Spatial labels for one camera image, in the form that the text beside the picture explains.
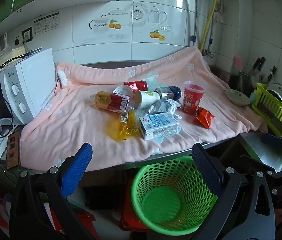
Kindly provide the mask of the white ceramic bowl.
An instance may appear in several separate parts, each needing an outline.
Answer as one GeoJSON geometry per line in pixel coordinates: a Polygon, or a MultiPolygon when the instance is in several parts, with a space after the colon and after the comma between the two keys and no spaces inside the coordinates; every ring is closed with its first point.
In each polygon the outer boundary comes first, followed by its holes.
{"type": "Polygon", "coordinates": [[[251,102],[245,94],[234,89],[227,89],[225,94],[227,98],[237,106],[248,106],[251,102]]]}

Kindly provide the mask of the wall power socket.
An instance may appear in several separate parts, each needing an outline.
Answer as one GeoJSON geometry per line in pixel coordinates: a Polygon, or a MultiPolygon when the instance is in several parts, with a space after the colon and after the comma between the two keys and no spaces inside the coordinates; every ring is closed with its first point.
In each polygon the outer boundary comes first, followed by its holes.
{"type": "Polygon", "coordinates": [[[33,40],[33,27],[29,27],[22,31],[23,43],[27,43],[33,40]]]}

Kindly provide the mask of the blue beverage can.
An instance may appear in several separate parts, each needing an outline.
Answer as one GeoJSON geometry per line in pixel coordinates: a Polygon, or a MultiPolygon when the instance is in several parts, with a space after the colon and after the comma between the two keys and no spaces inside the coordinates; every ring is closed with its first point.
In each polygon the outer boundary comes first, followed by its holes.
{"type": "Polygon", "coordinates": [[[154,90],[158,93],[161,99],[172,99],[178,101],[181,96],[181,89],[176,86],[159,87],[154,90]]]}

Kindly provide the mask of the red stool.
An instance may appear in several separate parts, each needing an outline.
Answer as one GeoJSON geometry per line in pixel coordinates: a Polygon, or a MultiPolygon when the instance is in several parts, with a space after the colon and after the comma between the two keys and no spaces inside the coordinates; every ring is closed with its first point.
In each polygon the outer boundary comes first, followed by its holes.
{"type": "Polygon", "coordinates": [[[131,201],[131,187],[132,187],[132,179],[127,182],[125,200],[123,205],[123,210],[120,218],[119,227],[123,231],[131,231],[131,232],[146,232],[150,229],[144,225],[139,218],[137,217],[131,201]]]}

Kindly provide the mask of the orange snack packet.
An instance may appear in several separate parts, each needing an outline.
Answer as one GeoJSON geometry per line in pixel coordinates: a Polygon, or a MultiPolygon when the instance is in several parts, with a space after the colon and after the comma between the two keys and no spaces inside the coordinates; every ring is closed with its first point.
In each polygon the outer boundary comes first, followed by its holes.
{"type": "Polygon", "coordinates": [[[201,126],[205,129],[210,129],[212,119],[214,115],[208,110],[202,107],[198,107],[196,110],[195,118],[193,119],[193,124],[201,126]]]}

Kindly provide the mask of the white microwave oven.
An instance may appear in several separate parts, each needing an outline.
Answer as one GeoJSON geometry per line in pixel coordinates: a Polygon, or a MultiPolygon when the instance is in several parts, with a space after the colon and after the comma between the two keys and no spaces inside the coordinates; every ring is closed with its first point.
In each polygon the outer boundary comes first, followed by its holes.
{"type": "Polygon", "coordinates": [[[7,107],[18,125],[30,123],[53,97],[57,80],[52,49],[41,50],[0,71],[7,107]]]}

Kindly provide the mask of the green dish rack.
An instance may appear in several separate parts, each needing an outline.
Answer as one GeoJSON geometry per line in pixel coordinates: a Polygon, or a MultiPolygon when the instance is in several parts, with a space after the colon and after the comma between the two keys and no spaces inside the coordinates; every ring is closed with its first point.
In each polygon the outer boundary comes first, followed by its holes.
{"type": "Polygon", "coordinates": [[[252,109],[260,115],[278,137],[282,137],[282,103],[266,89],[268,85],[256,83],[256,99],[252,109]]]}

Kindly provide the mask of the white plastic lid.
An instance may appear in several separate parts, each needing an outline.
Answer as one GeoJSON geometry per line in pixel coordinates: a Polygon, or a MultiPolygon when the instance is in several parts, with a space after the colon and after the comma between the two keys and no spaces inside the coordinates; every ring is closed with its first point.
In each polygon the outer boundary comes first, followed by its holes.
{"type": "Polygon", "coordinates": [[[114,94],[120,94],[120,95],[125,95],[129,96],[130,98],[133,98],[134,92],[132,88],[128,85],[119,85],[113,90],[114,94]]]}

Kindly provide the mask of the crushed red cola can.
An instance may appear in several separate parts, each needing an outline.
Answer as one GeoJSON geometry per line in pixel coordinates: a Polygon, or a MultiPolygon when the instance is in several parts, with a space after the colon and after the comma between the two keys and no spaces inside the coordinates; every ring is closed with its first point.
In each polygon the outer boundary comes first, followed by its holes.
{"type": "Polygon", "coordinates": [[[146,81],[143,80],[127,81],[127,82],[123,82],[123,85],[129,86],[133,92],[137,90],[148,91],[148,84],[146,81]]]}

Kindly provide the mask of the yellow gas pipe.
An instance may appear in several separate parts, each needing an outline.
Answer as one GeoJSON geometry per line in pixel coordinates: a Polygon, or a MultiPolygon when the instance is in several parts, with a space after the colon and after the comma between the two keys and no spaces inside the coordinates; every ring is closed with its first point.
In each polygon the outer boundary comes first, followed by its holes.
{"type": "Polygon", "coordinates": [[[214,11],[215,11],[215,8],[216,8],[216,4],[217,4],[217,0],[213,0],[208,18],[207,18],[206,23],[204,25],[201,43],[200,43],[199,48],[198,48],[199,51],[201,51],[201,52],[203,52],[203,49],[204,49],[204,45],[205,45],[206,38],[207,38],[207,33],[208,33],[209,26],[210,26],[210,23],[211,23],[212,18],[213,18],[213,14],[214,14],[214,11]]]}

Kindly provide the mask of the white paper cup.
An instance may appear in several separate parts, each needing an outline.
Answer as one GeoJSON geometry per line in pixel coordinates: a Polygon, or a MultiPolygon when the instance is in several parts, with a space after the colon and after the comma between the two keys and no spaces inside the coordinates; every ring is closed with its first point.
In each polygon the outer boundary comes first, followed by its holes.
{"type": "Polygon", "coordinates": [[[136,109],[150,107],[160,99],[160,95],[156,92],[137,90],[134,93],[134,103],[136,109]]]}

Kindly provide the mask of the red plastic cup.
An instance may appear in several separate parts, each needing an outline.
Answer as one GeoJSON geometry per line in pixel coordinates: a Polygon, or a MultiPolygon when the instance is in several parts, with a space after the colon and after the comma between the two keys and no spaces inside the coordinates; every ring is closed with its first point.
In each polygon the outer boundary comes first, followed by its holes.
{"type": "Polygon", "coordinates": [[[193,81],[185,81],[182,109],[184,113],[193,115],[196,113],[205,89],[193,81]]]}

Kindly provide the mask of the orange tea plastic bottle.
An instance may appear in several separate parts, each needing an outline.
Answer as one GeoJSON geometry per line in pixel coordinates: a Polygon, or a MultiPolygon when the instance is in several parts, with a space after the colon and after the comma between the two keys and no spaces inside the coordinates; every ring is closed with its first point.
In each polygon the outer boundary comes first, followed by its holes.
{"type": "Polygon", "coordinates": [[[134,101],[127,95],[97,92],[93,96],[96,107],[110,112],[125,113],[134,110],[134,101]]]}

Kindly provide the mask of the white blue milk carton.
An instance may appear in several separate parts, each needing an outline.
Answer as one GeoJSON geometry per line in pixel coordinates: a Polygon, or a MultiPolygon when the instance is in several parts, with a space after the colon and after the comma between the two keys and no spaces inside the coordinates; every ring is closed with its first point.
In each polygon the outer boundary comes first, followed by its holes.
{"type": "Polygon", "coordinates": [[[179,122],[170,113],[158,113],[139,117],[144,140],[170,137],[178,133],[179,122]]]}

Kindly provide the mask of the yellow snack wrapper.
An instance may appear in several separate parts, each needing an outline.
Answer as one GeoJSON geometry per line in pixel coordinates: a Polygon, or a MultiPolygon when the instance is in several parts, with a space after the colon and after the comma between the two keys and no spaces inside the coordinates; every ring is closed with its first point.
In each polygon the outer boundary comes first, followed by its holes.
{"type": "Polygon", "coordinates": [[[106,128],[106,134],[114,141],[124,141],[133,137],[140,137],[136,111],[131,110],[118,115],[111,120],[106,128]]]}

